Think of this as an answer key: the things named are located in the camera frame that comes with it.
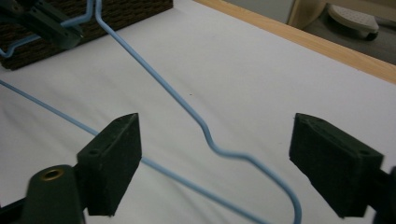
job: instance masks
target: blue coated wire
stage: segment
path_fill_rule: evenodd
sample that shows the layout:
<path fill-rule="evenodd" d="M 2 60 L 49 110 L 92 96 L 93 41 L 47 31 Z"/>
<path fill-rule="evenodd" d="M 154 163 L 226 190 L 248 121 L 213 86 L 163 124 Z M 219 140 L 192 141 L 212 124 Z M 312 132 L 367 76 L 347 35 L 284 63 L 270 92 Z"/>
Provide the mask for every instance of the blue coated wire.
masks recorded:
<path fill-rule="evenodd" d="M 56 108 L 54 108 L 54 107 L 52 107 L 50 105 L 38 100 L 34 96 L 32 96 L 32 95 L 30 95 L 30 94 L 28 94 L 28 93 L 26 93 L 24 91 L 21 91 L 21 90 L 15 88 L 15 87 L 9 85 L 8 83 L 6 83 L 5 81 L 3 81 L 1 79 L 0 79 L 0 85 L 8 88 L 11 91 L 15 91 L 20 96 L 25 97 L 26 99 L 34 102 L 35 104 L 46 108 L 48 111 L 50 111 L 50 112 L 58 115 L 59 117 L 69 121 L 70 123 L 72 123 L 72 124 L 76 125 L 77 127 L 79 127 L 81 130 L 83 130 L 83 131 L 85 131 L 87 133 L 90 133 L 93 136 L 96 136 L 97 134 L 99 134 L 99 132 L 97 132 L 93 128 L 89 127 L 88 125 L 86 125 L 86 124 L 84 124 L 84 123 L 82 123 L 82 122 L 80 122 L 80 121 L 78 121 L 78 120 L 66 115 L 64 112 L 62 112 L 62 111 L 60 111 L 60 110 L 58 110 L 58 109 L 56 109 Z M 178 183 L 184 185 L 185 187 L 187 187 L 189 189 L 192 189 L 195 192 L 205 196 L 206 198 L 208 198 L 210 200 L 213 200 L 214 202 L 216 202 L 216 203 L 218 203 L 218 204 L 220 204 L 220 205 L 222 205 L 222 206 L 234 211 L 235 213 L 241 215 L 242 217 L 245 217 L 245 218 L 247 218 L 247 219 L 249 219 L 249 220 L 251 220 L 253 222 L 256 222 L 256 223 L 268 224 L 268 222 L 260 219 L 259 217 L 256 217 L 256 216 L 252 215 L 248 211 L 246 211 L 246 210 L 244 210 L 242 208 L 239 208 L 238 206 L 228 202 L 227 200 L 220 198 L 216 194 L 208 191 L 207 189 L 202 188 L 202 187 L 200 187 L 197 184 L 194 184 L 190 180 L 182 177 L 181 175 L 177 175 L 176 173 L 164 168 L 163 166 L 161 166 L 160 164 L 158 164 L 155 161 L 152 161 L 152 160 L 150 160 L 150 159 L 148 159 L 146 157 L 143 157 L 141 161 L 144 164 L 146 164 L 147 166 L 151 167 L 152 169 L 158 171 L 159 173 L 161 173 L 163 175 L 166 175 L 166 176 L 172 178 L 173 180 L 176 180 Z"/>
<path fill-rule="evenodd" d="M 87 9 L 86 9 L 86 12 L 84 15 L 75 17 L 75 18 L 67 20 L 67 21 L 63 21 L 61 23 L 61 25 L 62 25 L 62 27 L 70 27 L 70 26 L 75 26 L 75 25 L 81 24 L 83 22 L 89 21 L 92 17 L 92 14 L 93 14 L 93 0 L 87 0 Z M 14 43 L 10 44 L 8 46 L 7 52 L 3 52 L 3 50 L 0 49 L 0 55 L 4 58 L 9 58 L 14 54 L 14 51 L 17 47 L 20 47 L 22 45 L 25 45 L 32 41 L 35 41 L 39 38 L 40 38 L 39 35 L 26 36 L 25 38 L 17 40 Z"/>
<path fill-rule="evenodd" d="M 292 189 L 273 171 L 271 171 L 264 164 L 260 163 L 256 158 L 240 152 L 232 152 L 218 147 L 213 141 L 212 135 L 209 128 L 201 118 L 201 116 L 117 33 L 112 30 L 103 20 L 102 20 L 102 0 L 96 0 L 95 18 L 97 22 L 102 26 L 106 32 L 108 32 L 117 42 L 119 42 L 122 47 L 131 54 L 150 74 L 151 76 L 163 86 L 166 91 L 190 114 L 190 116 L 201 126 L 202 131 L 209 147 L 218 155 L 230 159 L 238 159 L 243 161 L 248 161 L 260 171 L 265 173 L 269 178 L 271 178 L 280 188 L 282 188 L 287 195 L 290 197 L 294 208 L 294 224 L 300 224 L 302 219 L 302 208 L 297 196 L 294 194 Z"/>
<path fill-rule="evenodd" d="M 92 11 L 93 11 L 93 1 L 92 0 L 87 0 L 87 11 L 86 14 L 83 16 L 80 16 L 75 19 L 71 19 L 69 21 L 65 21 L 62 23 L 63 26 L 73 26 L 76 24 L 80 24 L 84 21 L 88 21 L 91 16 L 92 16 Z M 256 168 L 261 170 L 263 173 L 265 173 L 268 177 L 270 177 L 273 181 L 275 181 L 280 188 L 282 188 L 290 197 L 291 202 L 293 204 L 294 208 L 294 224 L 300 224 L 302 220 L 302 209 L 300 206 L 300 203 L 298 201 L 297 196 L 293 193 L 291 188 L 279 177 L 277 174 L 275 174 L 273 171 L 271 171 L 268 167 L 265 165 L 261 164 L 257 159 L 254 157 L 245 154 L 245 153 L 240 153 L 240 152 L 231 152 L 229 150 L 222 149 L 218 147 L 215 142 L 213 141 L 213 138 L 211 136 L 211 133 L 209 131 L 209 128 L 205 121 L 199 116 L 199 114 L 136 52 L 132 49 L 131 46 L 129 46 L 119 35 L 117 35 L 103 20 L 101 17 L 101 11 L 102 11 L 102 1 L 101 0 L 96 0 L 96 11 L 95 11 L 95 17 L 98 23 L 104 28 L 113 38 L 116 39 L 151 75 L 154 79 L 156 79 L 160 85 L 162 85 L 166 91 L 191 115 L 191 117 L 200 125 L 204 132 L 204 136 L 206 139 L 206 142 L 210 146 L 210 148 L 216 152 L 218 155 L 229 158 L 229 159 L 238 159 L 238 160 L 243 160 L 243 161 L 248 161 L 252 165 L 254 165 Z M 97 131 L 91 129 L 87 125 L 67 116 L 66 114 L 62 113 L 59 110 L 56 110 L 55 108 L 46 105 L 45 103 L 37 100 L 33 96 L 30 96 L 29 94 L 20 91 L 7 83 L 3 82 L 0 80 L 0 84 L 15 91 L 16 93 L 26 97 L 27 99 L 37 103 L 38 105 L 41 105 L 48 109 L 49 111 L 57 114 L 58 116 L 62 117 L 63 119 L 68 120 L 69 122 L 77 125 L 79 128 L 85 130 L 88 133 L 91 133 L 93 135 L 97 135 Z M 150 166 L 151 168 L 159 171 L 160 173 L 167 175 L 171 177 L 172 179 L 176 180 L 177 182 L 183 184 L 184 186 L 195 190 L 196 192 L 206 196 L 207 198 L 220 203 L 221 205 L 235 211 L 235 213 L 238 213 L 239 215 L 246 217 L 254 222 L 257 223 L 267 223 L 266 221 L 263 221 L 262 219 L 255 217 L 254 215 L 251 215 L 249 212 L 231 204 L 228 203 L 227 201 L 221 199 L 220 197 L 216 196 L 213 193 L 210 193 L 209 191 L 191 183 L 187 179 L 176 175 L 175 173 L 164 169 L 161 167 L 159 164 L 155 163 L 154 161 L 151 161 L 147 158 L 143 158 L 142 162 L 145 163 L 146 165 Z"/>

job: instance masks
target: white cloth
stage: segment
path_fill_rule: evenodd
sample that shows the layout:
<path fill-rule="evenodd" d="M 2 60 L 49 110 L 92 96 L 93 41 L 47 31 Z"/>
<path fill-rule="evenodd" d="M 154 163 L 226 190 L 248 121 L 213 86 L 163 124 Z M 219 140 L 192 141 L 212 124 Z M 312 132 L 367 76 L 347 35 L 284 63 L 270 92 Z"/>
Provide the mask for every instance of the white cloth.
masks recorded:
<path fill-rule="evenodd" d="M 294 189 L 303 223 L 340 219 L 289 160 L 294 114 L 326 119 L 396 164 L 396 87 L 204 7 L 175 8 L 119 31 L 207 121 L 224 148 L 254 155 Z M 291 223 L 289 198 L 253 167 L 217 157 L 198 125 L 111 37 L 0 78 L 101 131 L 139 113 L 144 157 L 271 223 Z M 29 178 L 76 163 L 88 133 L 0 87 L 0 203 L 24 197 Z M 88 223 L 249 223 L 140 164 L 113 218 Z"/>

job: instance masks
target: black clamp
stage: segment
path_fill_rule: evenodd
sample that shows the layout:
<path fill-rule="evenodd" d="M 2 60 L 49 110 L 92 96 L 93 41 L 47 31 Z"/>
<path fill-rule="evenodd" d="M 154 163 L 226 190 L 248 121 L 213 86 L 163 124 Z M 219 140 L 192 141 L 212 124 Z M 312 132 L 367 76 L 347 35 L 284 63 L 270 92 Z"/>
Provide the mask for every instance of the black clamp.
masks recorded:
<path fill-rule="evenodd" d="M 62 27 L 69 18 L 43 0 L 1 0 L 0 21 L 18 23 L 62 49 L 75 47 L 82 38 L 79 26 Z"/>
<path fill-rule="evenodd" d="M 370 205 L 374 224 L 396 223 L 396 167 L 386 174 L 383 159 L 326 120 L 295 117 L 290 160 L 339 217 L 363 217 Z"/>
<path fill-rule="evenodd" d="M 114 216 L 142 157 L 137 114 L 113 120 L 78 153 L 78 164 L 44 169 L 26 198 L 0 209 L 0 223 L 81 224 Z"/>

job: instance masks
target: brown wicker box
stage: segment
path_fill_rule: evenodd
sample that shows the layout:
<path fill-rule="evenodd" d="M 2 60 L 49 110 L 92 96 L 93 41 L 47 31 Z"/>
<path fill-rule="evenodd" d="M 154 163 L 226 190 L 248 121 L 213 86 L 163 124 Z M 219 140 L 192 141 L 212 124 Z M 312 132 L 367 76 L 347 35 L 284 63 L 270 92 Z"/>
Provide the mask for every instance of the brown wicker box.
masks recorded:
<path fill-rule="evenodd" d="M 70 18 L 84 14 L 86 9 L 85 0 L 47 0 L 47 2 Z M 104 0 L 102 17 L 110 27 L 119 30 L 172 7 L 173 0 Z M 84 33 L 80 45 L 106 34 L 94 17 L 80 26 Z M 6 51 L 9 44 L 30 34 L 17 24 L 0 23 L 0 48 Z M 62 51 L 64 50 L 39 39 L 17 48 L 10 58 L 6 59 L 0 56 L 0 62 L 5 68 L 15 70 Z"/>

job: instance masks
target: white object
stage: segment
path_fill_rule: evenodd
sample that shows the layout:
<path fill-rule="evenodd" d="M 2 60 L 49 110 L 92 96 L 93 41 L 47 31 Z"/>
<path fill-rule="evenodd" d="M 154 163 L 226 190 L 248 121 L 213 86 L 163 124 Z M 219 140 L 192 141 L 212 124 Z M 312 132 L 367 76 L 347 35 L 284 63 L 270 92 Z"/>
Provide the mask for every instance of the white object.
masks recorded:
<path fill-rule="evenodd" d="M 363 32 L 371 34 L 378 33 L 378 24 L 375 21 L 375 17 L 358 11 L 354 11 L 345 7 L 338 7 L 330 5 L 329 15 L 339 23 Z"/>

